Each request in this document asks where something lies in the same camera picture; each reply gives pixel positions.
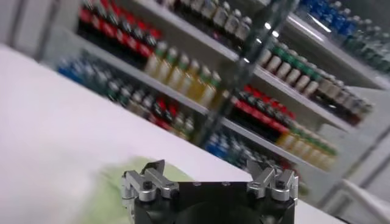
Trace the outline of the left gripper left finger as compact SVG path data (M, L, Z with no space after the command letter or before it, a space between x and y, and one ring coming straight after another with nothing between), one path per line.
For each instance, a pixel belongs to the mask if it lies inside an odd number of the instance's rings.
M121 177L121 197L124 203L138 198L142 202L152 202L160 192L162 198L175 199L179 196L179 183L163 175L165 160L147 163L141 173L128 170Z

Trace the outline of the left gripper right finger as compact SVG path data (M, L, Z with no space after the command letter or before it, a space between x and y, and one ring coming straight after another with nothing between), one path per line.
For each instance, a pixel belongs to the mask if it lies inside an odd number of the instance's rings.
M288 201L292 199L295 203L299 196L299 177L293 170L285 169L280 174L270 165L264 165L254 160L247 160L246 167L252 177L248 182L247 192L254 195L256 199L265 198L267 191L271 198L276 201Z

